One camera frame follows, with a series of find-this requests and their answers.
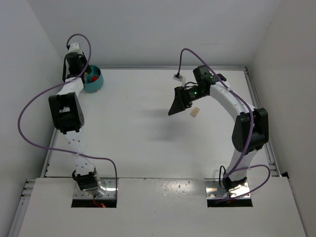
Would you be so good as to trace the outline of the teal divided round container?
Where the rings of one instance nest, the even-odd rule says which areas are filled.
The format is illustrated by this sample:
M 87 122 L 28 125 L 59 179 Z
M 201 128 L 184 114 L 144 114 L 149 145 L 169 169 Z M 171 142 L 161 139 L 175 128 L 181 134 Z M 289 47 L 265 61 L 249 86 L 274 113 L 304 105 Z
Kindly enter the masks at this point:
M 102 88 L 104 79 L 99 67 L 91 65 L 90 68 L 91 73 L 86 75 L 84 91 L 88 93 L 95 93 Z

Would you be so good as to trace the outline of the cream white lego brick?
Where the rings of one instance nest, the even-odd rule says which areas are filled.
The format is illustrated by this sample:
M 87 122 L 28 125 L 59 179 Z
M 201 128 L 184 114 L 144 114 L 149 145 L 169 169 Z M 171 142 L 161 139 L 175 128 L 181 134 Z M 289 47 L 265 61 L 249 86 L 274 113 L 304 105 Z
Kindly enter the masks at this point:
M 193 116 L 193 117 L 196 117 L 196 116 L 199 114 L 199 112 L 200 112 L 200 108 L 195 107 L 195 108 L 191 111 L 190 115 Z

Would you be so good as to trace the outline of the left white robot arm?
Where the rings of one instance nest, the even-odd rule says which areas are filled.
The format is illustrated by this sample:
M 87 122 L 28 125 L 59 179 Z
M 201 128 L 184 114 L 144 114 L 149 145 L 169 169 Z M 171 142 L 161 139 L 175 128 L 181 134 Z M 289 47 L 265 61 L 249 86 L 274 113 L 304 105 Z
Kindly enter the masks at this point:
M 74 152 L 76 169 L 72 177 L 79 189 L 94 198 L 101 198 L 106 193 L 106 183 L 100 179 L 95 165 L 82 156 L 85 150 L 84 115 L 78 95 L 84 89 L 84 74 L 90 73 L 91 68 L 80 50 L 67 53 L 65 61 L 69 65 L 69 74 L 65 76 L 66 84 L 56 95 L 48 99 L 53 124 L 64 135 L 71 151 Z

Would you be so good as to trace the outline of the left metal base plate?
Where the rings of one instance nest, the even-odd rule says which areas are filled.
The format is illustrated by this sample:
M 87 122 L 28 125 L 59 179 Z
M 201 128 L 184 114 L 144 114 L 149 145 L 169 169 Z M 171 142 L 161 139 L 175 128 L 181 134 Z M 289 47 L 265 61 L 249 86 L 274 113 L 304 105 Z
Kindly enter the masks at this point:
M 95 192 L 81 191 L 78 184 L 75 185 L 73 199 L 93 200 L 94 197 L 100 200 L 116 199 L 116 180 L 110 178 L 101 178 L 100 188 Z

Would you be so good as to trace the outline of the metal base plate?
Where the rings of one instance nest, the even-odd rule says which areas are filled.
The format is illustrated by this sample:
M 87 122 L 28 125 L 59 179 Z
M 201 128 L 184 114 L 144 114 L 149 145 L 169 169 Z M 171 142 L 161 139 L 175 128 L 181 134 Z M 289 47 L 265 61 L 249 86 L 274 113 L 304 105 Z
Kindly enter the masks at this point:
M 101 178 L 100 188 L 95 192 L 81 191 L 78 184 L 75 185 L 73 199 L 93 200 L 94 197 L 100 200 L 116 199 L 116 180 L 110 178 Z
M 205 179 L 205 189 L 207 200 L 220 200 L 225 198 L 251 198 L 248 182 L 238 185 L 226 191 L 219 184 L 218 179 Z

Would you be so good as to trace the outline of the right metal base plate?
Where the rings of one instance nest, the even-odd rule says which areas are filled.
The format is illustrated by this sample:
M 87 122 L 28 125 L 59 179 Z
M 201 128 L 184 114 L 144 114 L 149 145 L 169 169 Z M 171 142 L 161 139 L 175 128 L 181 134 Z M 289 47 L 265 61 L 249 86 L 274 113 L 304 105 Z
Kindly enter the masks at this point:
M 225 198 L 251 198 L 248 182 L 238 185 L 226 191 L 219 184 L 218 179 L 205 179 L 205 189 L 207 200 L 220 200 Z

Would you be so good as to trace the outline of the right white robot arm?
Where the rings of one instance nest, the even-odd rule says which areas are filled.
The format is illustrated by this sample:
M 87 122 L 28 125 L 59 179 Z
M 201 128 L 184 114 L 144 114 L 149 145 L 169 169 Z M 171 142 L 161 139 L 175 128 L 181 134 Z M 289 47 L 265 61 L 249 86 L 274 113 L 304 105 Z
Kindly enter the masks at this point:
M 174 89 L 174 100 L 168 115 L 192 107 L 193 102 L 211 96 L 229 113 L 234 121 L 232 143 L 234 153 L 220 184 L 229 191 L 245 184 L 247 170 L 257 152 L 269 140 L 269 118 L 264 108 L 255 108 L 234 92 L 222 74 L 212 74 L 206 66 L 193 70 L 195 82 Z

